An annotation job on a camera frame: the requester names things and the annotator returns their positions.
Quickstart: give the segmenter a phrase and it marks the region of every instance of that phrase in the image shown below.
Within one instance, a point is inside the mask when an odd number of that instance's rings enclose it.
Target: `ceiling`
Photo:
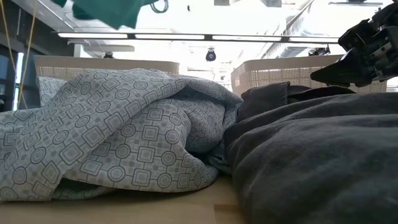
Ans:
[[[13,0],[32,13],[34,1]],[[141,8],[137,29],[122,27],[114,30],[100,21],[79,21],[73,18],[72,2],[64,8],[39,0],[37,18],[59,32],[161,32],[185,34],[239,35],[321,35],[340,36],[361,19],[371,17],[377,7],[337,6],[329,0],[282,0],[282,7],[266,7],[260,0],[240,0],[230,6],[214,6],[214,0],[169,0],[169,10],[156,14],[149,6]],[[370,2],[390,2],[378,0]],[[163,0],[156,3],[163,8]],[[147,40],[90,40],[91,46],[131,45],[134,52],[115,52],[114,57],[140,60],[179,62],[182,70],[193,75],[221,81],[233,68],[246,60],[276,58],[281,55],[305,55],[313,45],[264,44],[242,42],[172,42]],[[215,62],[206,62],[207,50],[215,50]],[[332,53],[341,54],[338,46]],[[88,53],[94,57],[103,52]],[[222,82],[228,83],[227,75]]]

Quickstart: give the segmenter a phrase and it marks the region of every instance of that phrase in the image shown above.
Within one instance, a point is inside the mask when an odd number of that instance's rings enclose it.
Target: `dark cloth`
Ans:
[[[244,103],[238,109],[238,124],[234,128],[226,130],[224,142],[229,145],[239,136],[254,128],[246,123],[240,124],[245,119],[291,103],[349,93],[355,92],[340,86],[311,89],[307,86],[290,85],[290,82],[274,83],[249,89],[241,95]]]
[[[153,4],[158,0],[73,0],[72,13],[76,19],[98,19],[113,29],[125,25],[136,28],[137,17],[141,7]],[[67,0],[52,0],[65,7]]]
[[[264,107],[225,134],[249,222],[398,223],[398,94],[302,99]]]

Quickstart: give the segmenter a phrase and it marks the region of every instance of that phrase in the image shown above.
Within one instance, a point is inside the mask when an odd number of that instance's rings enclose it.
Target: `yellow cable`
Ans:
[[[15,62],[14,62],[14,57],[12,56],[10,38],[9,38],[8,28],[7,28],[6,13],[4,12],[4,4],[3,4],[2,0],[0,0],[0,8],[1,8],[2,18],[3,18],[3,22],[4,22],[4,29],[6,30],[6,39],[7,39],[7,44],[8,44],[8,50],[9,50],[9,53],[10,53],[10,59],[11,59],[11,63],[12,63],[12,68],[14,69],[14,73],[16,74],[17,70],[16,70],[16,66],[15,66]],[[25,108],[27,108],[27,105],[26,105],[26,102],[25,102],[25,97],[24,97],[23,94],[22,94],[22,100],[24,101]]]
[[[25,68],[24,68],[24,73],[22,74],[22,80],[21,80],[21,87],[19,89],[19,99],[18,99],[18,107],[21,104],[21,97],[24,100],[24,104],[25,104],[25,109],[28,109],[25,99],[24,99],[24,82],[25,82],[25,74],[26,74],[26,70],[27,70],[27,65],[29,62],[29,54],[30,54],[30,46],[32,45],[32,36],[33,36],[33,28],[35,26],[35,19],[36,19],[36,10],[37,10],[37,0],[35,0],[35,6],[34,6],[34,10],[33,10],[33,19],[32,19],[32,27],[30,27],[30,36],[29,36],[29,42],[27,44],[27,54],[26,54],[26,61],[25,61]]]

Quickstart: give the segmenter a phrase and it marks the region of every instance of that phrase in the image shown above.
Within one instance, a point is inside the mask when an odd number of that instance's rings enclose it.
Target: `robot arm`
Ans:
[[[347,53],[311,74],[328,85],[358,87],[398,76],[398,2],[347,30],[338,43]]]

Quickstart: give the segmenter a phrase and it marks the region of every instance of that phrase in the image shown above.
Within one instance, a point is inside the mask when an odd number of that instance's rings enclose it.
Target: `cable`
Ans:
[[[12,56],[10,38],[9,38],[8,28],[7,28],[6,13],[4,12],[4,4],[3,4],[2,0],[0,0],[0,7],[1,7],[2,19],[3,19],[3,22],[4,22],[4,29],[6,30],[6,39],[7,39],[8,50],[9,50],[9,53],[10,53],[10,59],[11,59],[11,63],[12,63],[12,68],[14,69],[14,73],[16,74],[17,73],[17,69],[16,69],[16,66],[15,66],[14,57]],[[25,101],[24,95],[22,95],[22,100],[24,101],[24,104],[25,104],[25,107],[26,107],[26,101]]]
[[[165,13],[165,12],[167,12],[167,10],[169,10],[169,0],[164,0],[164,8],[161,11],[156,8],[155,3],[152,3],[150,5],[150,8],[156,13],[159,13],[159,14]]]
[[[32,36],[33,36],[33,28],[35,26],[35,20],[36,20],[36,11],[37,11],[37,0],[35,0],[35,6],[34,6],[34,10],[33,10],[33,19],[32,19],[32,27],[30,28],[30,36],[29,36],[29,42],[27,44],[27,55],[26,55],[26,61],[25,61],[25,68],[24,68],[24,73],[22,74],[22,81],[21,81],[21,87],[20,87],[20,92],[19,92],[19,99],[18,99],[18,107],[21,104],[21,97],[23,97],[24,95],[24,82],[25,82],[25,74],[26,74],[26,70],[27,70],[27,65],[29,63],[29,54],[30,54],[30,46],[32,45]],[[25,109],[28,109],[26,102],[24,100],[24,104],[25,104]]]

